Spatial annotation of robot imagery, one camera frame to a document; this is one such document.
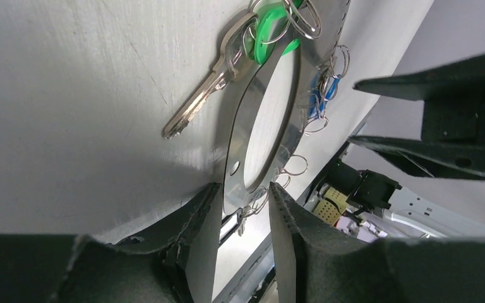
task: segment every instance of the screw hole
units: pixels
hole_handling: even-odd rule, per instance
[[[471,159],[469,159],[469,158],[459,157],[459,158],[455,159],[455,164],[458,167],[465,168],[465,167],[470,167],[471,164],[473,164],[473,162],[471,162]]]
[[[229,171],[229,175],[234,175],[239,169],[240,165],[241,165],[241,161],[235,162],[235,164],[231,167],[231,170]]]

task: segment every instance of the key head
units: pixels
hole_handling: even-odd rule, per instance
[[[249,34],[249,27],[256,25],[258,16],[255,13],[248,13],[244,15],[235,25],[227,32],[220,45],[219,66],[216,68],[225,69],[228,71],[227,81],[237,81],[242,79],[246,73],[251,69],[254,61],[248,57],[246,51],[251,51],[253,48],[253,40]]]

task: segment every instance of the silver key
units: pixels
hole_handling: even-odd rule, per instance
[[[247,29],[257,21],[256,14],[248,13],[227,32],[220,45],[217,63],[205,82],[166,124],[162,131],[165,139],[181,134],[212,93],[223,89],[230,81],[240,80],[250,70],[254,61],[244,53],[244,40],[249,36]]]

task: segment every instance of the metal key holder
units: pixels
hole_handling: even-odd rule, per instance
[[[261,67],[248,86],[239,104],[234,121],[224,177],[224,212],[226,214],[234,213],[240,208],[243,209],[243,212],[245,209],[254,209],[249,207],[251,204],[256,207],[252,212],[258,213],[263,209],[266,198],[262,203],[255,204],[255,202],[263,199],[265,195],[268,196],[266,189],[269,182],[284,174],[289,176],[288,181],[290,182],[291,177],[301,175],[307,170],[307,168],[303,172],[287,172],[284,170],[290,158],[301,157],[294,155],[294,151],[304,134],[304,126],[308,120],[308,110],[300,107],[299,104],[304,102],[304,99],[306,99],[305,102],[307,104],[309,103],[307,91],[313,87],[312,79],[320,72],[320,68],[328,62],[335,52],[349,2],[349,0],[305,0],[302,1],[299,8],[296,8],[291,0],[282,0],[287,12],[286,17],[289,19],[286,26],[287,30],[285,33],[282,32],[278,40],[275,41],[282,44],[282,46],[279,50],[277,49],[280,45],[275,46],[269,61]],[[314,19],[313,24],[303,14],[312,16]],[[243,177],[244,161],[253,125],[261,100],[265,94],[268,80],[272,76],[275,65],[281,56],[279,52],[283,52],[287,44],[294,38],[297,38],[292,34],[294,30],[298,32],[297,36],[301,40],[301,45],[296,50],[295,75],[293,87],[291,88],[291,98],[272,152],[265,162],[265,169],[259,174],[258,180],[249,188],[246,188]],[[258,75],[262,70],[269,70],[270,72],[269,78],[264,84],[258,81]],[[259,189],[265,189],[265,193],[262,193]]]

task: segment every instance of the yellow perforated board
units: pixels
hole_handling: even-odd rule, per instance
[[[333,204],[323,199],[319,202],[319,204],[317,204],[317,207],[313,210],[313,213],[317,217],[321,218],[324,222],[330,225],[335,225],[341,217],[341,214],[347,210],[348,197],[333,187],[328,189],[325,197],[337,204],[339,211],[337,211],[337,208]]]

